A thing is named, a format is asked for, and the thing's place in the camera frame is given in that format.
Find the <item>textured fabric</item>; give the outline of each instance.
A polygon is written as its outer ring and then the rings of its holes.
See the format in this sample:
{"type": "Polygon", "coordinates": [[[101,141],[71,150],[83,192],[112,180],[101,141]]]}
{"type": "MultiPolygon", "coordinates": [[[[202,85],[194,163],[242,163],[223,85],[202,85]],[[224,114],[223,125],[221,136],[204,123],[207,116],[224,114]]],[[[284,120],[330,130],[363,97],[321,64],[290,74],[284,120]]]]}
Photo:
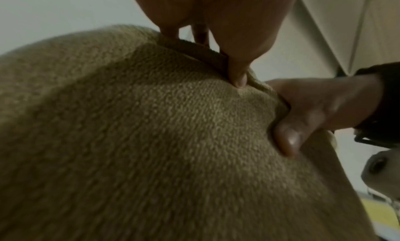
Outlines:
{"type": "Polygon", "coordinates": [[[224,56],[115,26],[0,58],[0,240],[375,240],[326,132],[296,159],[287,113],[224,56]]]}

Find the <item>sleeve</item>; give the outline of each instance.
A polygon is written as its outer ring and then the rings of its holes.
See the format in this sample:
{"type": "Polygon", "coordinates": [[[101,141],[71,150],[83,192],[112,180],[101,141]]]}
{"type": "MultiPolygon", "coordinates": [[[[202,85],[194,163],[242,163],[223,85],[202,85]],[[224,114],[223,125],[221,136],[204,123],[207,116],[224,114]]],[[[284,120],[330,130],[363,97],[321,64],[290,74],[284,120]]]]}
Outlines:
{"type": "Polygon", "coordinates": [[[355,127],[356,142],[394,148],[400,145],[400,62],[361,69],[356,75],[378,73],[384,93],[377,110],[355,127]]]}

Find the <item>yellow object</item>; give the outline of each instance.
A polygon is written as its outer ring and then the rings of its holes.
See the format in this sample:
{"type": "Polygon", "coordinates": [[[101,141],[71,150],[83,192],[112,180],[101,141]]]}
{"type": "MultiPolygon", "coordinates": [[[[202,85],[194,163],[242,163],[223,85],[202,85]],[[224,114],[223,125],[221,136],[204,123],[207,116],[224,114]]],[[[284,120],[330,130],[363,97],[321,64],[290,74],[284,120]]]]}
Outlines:
{"type": "Polygon", "coordinates": [[[396,213],[389,204],[383,204],[368,199],[361,199],[371,220],[385,224],[395,230],[400,230],[399,221],[396,213]]]}

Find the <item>white wall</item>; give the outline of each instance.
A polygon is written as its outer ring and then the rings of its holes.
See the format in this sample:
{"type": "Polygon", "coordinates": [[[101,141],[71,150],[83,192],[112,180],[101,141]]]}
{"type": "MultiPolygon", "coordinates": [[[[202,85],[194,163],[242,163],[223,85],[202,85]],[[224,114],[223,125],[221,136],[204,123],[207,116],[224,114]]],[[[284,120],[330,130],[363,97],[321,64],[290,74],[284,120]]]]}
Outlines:
{"type": "MultiPolygon", "coordinates": [[[[0,0],[0,54],[19,46],[73,31],[111,24],[156,28],[134,0],[0,0]]],[[[189,29],[181,31],[188,36],[189,29]]],[[[217,49],[215,41],[211,47],[217,49]]],[[[333,77],[338,63],[299,2],[285,19],[272,50],[252,68],[261,80],[333,77]]],[[[365,190],[360,179],[371,146],[353,142],[351,130],[337,133],[338,154],[352,184],[365,190]]]]}

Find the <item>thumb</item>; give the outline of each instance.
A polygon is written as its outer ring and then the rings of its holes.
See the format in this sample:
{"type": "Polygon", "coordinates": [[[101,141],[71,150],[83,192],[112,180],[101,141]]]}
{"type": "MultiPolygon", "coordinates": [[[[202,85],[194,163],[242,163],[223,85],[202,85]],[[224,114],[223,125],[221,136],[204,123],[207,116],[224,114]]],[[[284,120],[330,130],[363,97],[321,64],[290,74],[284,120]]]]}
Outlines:
{"type": "Polygon", "coordinates": [[[228,78],[231,83],[238,87],[243,88],[247,84],[247,71],[250,68],[252,61],[242,61],[235,58],[228,58],[228,78]]]}
{"type": "Polygon", "coordinates": [[[274,139],[285,156],[296,156],[301,145],[325,121],[319,109],[292,108],[274,128],[274,139]]]}

